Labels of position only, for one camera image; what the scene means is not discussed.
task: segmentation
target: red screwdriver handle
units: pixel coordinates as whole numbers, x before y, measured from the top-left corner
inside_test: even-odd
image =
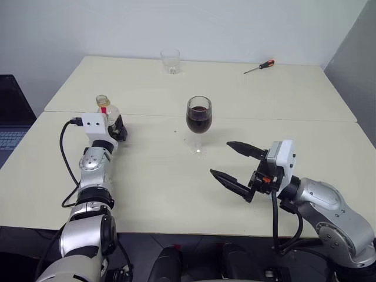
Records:
[[[270,66],[274,65],[274,60],[269,60],[267,62],[262,63],[259,68],[264,69],[264,68],[269,68]]]

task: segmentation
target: bottle cap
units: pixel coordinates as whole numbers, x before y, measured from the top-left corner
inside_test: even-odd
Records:
[[[110,105],[110,100],[107,98],[106,95],[98,95],[96,98],[96,104],[98,107],[107,107]]]

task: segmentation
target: screwdriver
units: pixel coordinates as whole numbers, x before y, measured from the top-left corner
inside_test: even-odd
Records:
[[[245,72],[244,74],[246,75],[247,73],[253,71],[253,70],[256,70],[256,69],[264,69],[264,68],[269,68],[270,66],[273,66],[274,65],[274,60],[269,60],[267,62],[264,62],[262,63],[261,65],[258,66],[258,68],[254,68],[254,69],[251,69],[251,70],[248,70],[247,72]]]

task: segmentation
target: table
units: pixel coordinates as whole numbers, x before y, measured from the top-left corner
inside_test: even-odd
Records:
[[[182,62],[168,75],[160,60],[85,57],[48,103],[53,112],[96,111],[108,95],[123,114],[183,116],[192,96],[211,99],[215,118],[355,122],[319,66]]]
[[[71,112],[44,112],[0,170],[0,225],[58,229],[69,209],[61,201],[73,189],[59,151],[59,134]],[[295,175],[335,186],[347,203],[376,227],[376,151],[352,122],[213,119],[203,136],[204,156],[189,151],[185,119],[123,115],[129,138],[115,153],[113,215],[119,232],[272,235],[271,201],[257,193],[252,204],[226,190],[209,169],[248,183],[257,160],[226,146],[229,140],[268,149],[274,140],[294,138]],[[68,127],[67,158],[76,177],[88,139],[82,127]],[[291,236],[297,219],[280,210],[280,235]],[[303,236],[315,236],[306,223]]]

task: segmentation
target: glass stem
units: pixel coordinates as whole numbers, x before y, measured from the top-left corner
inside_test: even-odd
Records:
[[[195,134],[196,135],[196,153],[200,153],[202,150],[202,144],[201,144],[201,134]]]

